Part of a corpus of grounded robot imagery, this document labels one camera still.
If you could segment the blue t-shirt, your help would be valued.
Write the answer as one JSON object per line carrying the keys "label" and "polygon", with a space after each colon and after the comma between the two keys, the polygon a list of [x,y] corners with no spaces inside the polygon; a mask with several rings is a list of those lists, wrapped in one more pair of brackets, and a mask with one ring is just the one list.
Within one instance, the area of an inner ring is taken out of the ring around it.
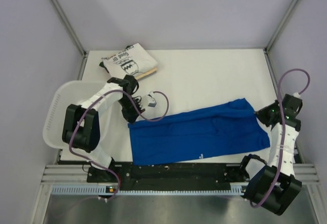
{"label": "blue t-shirt", "polygon": [[245,99],[129,124],[135,165],[158,165],[256,152],[270,140]]}

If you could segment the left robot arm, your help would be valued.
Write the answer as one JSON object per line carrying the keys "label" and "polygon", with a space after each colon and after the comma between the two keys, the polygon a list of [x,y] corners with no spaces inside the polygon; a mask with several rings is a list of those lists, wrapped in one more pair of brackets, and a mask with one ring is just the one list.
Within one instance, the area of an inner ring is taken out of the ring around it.
{"label": "left robot arm", "polygon": [[110,78],[94,95],[80,104],[70,104],[66,109],[62,141],[75,149],[74,155],[98,168],[98,175],[104,181],[113,180],[116,169],[110,166],[112,157],[101,148],[105,136],[101,134],[100,118],[114,103],[119,103],[123,118],[128,123],[134,123],[145,111],[141,100],[132,97],[138,88],[139,83],[134,76]]}

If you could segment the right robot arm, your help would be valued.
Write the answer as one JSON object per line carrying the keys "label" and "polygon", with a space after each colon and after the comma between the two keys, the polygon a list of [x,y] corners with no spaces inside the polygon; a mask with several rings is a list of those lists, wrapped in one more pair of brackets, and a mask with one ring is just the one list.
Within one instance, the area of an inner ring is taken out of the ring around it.
{"label": "right robot arm", "polygon": [[297,115],[303,106],[300,95],[286,94],[282,102],[256,111],[257,119],[271,129],[271,147],[268,160],[258,155],[245,156],[239,167],[239,176],[248,181],[243,197],[254,206],[260,206],[280,216],[302,189],[295,177],[293,156],[295,142],[301,128]]}

